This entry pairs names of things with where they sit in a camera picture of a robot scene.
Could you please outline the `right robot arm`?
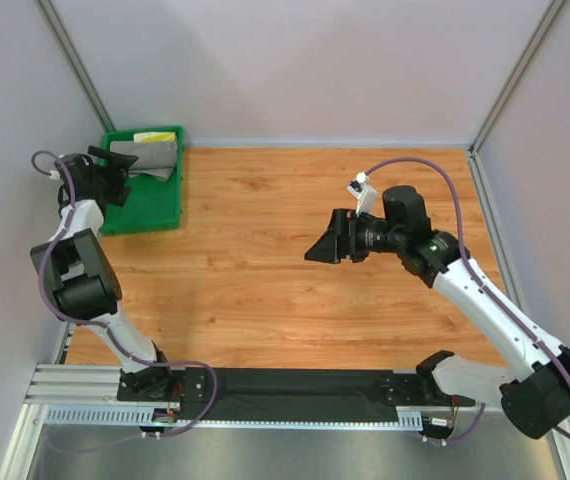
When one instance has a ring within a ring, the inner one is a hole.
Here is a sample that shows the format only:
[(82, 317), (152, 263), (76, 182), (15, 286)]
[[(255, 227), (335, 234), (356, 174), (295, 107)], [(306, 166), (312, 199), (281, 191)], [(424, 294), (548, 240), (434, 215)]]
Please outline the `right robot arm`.
[(384, 215), (367, 212), (376, 193), (352, 185), (358, 207), (335, 209), (327, 229), (305, 253), (308, 261), (364, 261), (396, 255), (410, 274), (456, 306), (492, 343), (505, 368), (439, 352), (423, 369), (448, 395), (499, 407), (525, 436), (539, 439), (570, 416), (570, 346), (539, 327), (484, 274), (452, 234), (435, 230), (423, 197), (411, 186), (387, 189)]

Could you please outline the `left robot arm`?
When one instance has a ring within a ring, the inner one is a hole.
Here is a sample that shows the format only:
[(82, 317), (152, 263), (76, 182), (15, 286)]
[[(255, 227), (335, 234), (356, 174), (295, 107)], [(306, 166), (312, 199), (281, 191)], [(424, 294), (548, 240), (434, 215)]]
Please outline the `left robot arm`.
[(121, 305), (122, 290), (99, 242), (108, 206), (125, 204), (126, 181), (136, 157), (91, 146), (53, 158), (47, 177), (60, 181), (60, 223), (30, 251), (41, 298), (55, 317), (96, 334), (120, 363), (119, 398), (167, 400), (176, 386), (155, 343)]

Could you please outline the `yellow green patterned towel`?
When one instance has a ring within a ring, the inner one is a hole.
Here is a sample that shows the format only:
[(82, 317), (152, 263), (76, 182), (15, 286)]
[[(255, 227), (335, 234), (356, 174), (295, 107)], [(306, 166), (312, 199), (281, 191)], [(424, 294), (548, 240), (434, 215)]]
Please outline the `yellow green patterned towel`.
[(176, 142), (177, 134), (174, 131), (137, 132), (133, 135), (133, 141), (135, 143)]

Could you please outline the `grey towel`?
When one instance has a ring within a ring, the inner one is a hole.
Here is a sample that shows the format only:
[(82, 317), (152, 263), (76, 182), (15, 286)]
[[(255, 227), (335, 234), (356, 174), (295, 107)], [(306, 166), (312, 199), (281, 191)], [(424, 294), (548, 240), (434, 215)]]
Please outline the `grey towel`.
[(109, 150), (123, 155), (136, 156), (129, 169), (129, 177), (149, 176), (166, 182), (177, 167), (178, 144), (176, 141), (134, 142), (114, 141)]

